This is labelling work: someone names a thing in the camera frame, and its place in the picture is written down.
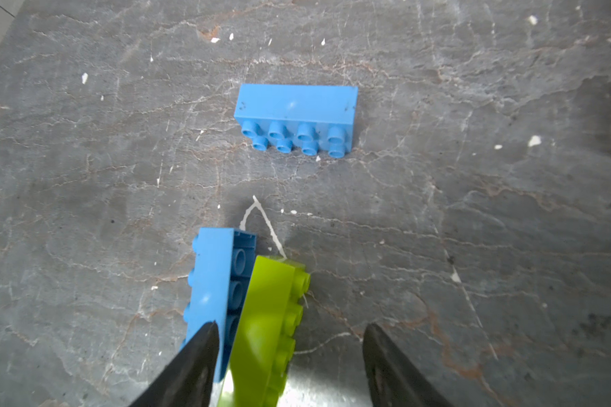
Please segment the blue lego stud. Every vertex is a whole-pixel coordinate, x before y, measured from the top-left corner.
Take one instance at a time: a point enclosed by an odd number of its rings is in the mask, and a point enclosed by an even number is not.
[[[307,156],[323,150],[342,158],[353,145],[357,101],[354,86],[245,83],[234,117],[256,150],[272,145],[288,154],[296,146]]]
[[[253,125],[244,126],[250,137],[258,137]],[[184,310],[187,322],[183,347],[206,322],[215,321],[220,332],[220,350],[213,380],[224,379],[244,298],[256,259],[256,235],[237,229],[203,227],[192,241],[195,268],[187,276],[192,287]]]

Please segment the lego brick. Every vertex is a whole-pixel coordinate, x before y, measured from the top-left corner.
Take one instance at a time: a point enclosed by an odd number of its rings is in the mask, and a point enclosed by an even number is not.
[[[324,150],[342,158],[353,144],[357,100],[354,86],[245,83],[234,117],[256,150],[272,145],[289,153],[296,146],[308,156]]]
[[[236,229],[203,227],[192,241],[195,268],[187,277],[192,287],[184,310],[187,322],[182,347],[206,322],[215,321],[220,350],[214,381],[224,378],[240,314],[255,262],[256,236]]]
[[[303,316],[297,301],[310,286],[305,270],[282,258],[256,258],[218,407],[276,406]]]

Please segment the green lego stud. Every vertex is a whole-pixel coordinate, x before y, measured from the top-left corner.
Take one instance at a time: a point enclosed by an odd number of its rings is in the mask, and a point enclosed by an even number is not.
[[[290,260],[256,257],[218,407],[276,407],[303,318],[297,301],[310,286],[305,270]]]

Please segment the lime green lego brick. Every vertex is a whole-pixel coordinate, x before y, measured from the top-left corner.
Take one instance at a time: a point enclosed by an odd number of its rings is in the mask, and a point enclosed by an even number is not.
[[[276,407],[310,286],[300,263],[256,257],[218,407]]]

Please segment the white speck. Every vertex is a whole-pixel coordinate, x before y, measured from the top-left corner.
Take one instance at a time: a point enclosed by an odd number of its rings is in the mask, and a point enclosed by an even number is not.
[[[527,147],[534,147],[541,144],[541,138],[537,135],[533,135],[532,138],[527,142]]]
[[[462,282],[462,279],[459,278],[459,274],[457,274],[456,270],[453,270],[453,274],[450,276],[450,279],[452,281],[455,281],[456,283],[461,283]]]

